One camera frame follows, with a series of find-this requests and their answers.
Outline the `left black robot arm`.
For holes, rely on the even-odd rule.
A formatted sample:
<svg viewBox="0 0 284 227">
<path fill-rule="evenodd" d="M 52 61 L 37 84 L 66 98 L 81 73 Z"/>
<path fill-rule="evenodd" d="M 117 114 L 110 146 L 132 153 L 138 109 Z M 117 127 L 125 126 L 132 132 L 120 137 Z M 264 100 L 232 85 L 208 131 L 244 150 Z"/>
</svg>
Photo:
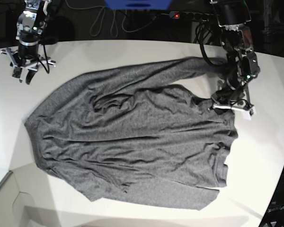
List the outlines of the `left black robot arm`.
<svg viewBox="0 0 284 227">
<path fill-rule="evenodd" d="M 260 67 L 247 26 L 251 21 L 248 6 L 243 0 L 212 0 L 210 4 L 216 20 L 209 20 L 205 25 L 199 35 L 199 44 L 206 63 L 222 73 L 218 91 L 211 96 L 212 108 L 218 112 L 241 112 L 244 118 L 251 119 L 256 111 L 250 101 L 248 85 L 258 77 Z M 204 34 L 215 24 L 221 30 L 220 42 L 227 56 L 227 62 L 222 64 L 213 63 L 204 48 Z"/>
</svg>

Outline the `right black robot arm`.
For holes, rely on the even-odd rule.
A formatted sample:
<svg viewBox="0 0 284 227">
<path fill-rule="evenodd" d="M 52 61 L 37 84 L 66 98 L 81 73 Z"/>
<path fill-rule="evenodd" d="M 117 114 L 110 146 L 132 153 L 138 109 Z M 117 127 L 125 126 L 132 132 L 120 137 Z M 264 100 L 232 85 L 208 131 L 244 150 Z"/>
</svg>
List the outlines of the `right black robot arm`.
<svg viewBox="0 0 284 227">
<path fill-rule="evenodd" d="M 51 1 L 26 0 L 25 4 L 17 21 L 18 49 L 13 51 L 7 47 L 0 53 L 8 56 L 13 68 L 12 77 L 29 85 L 40 67 L 48 74 L 50 66 L 56 66 L 56 61 L 47 55 L 43 37 L 50 18 L 48 7 Z"/>
</svg>

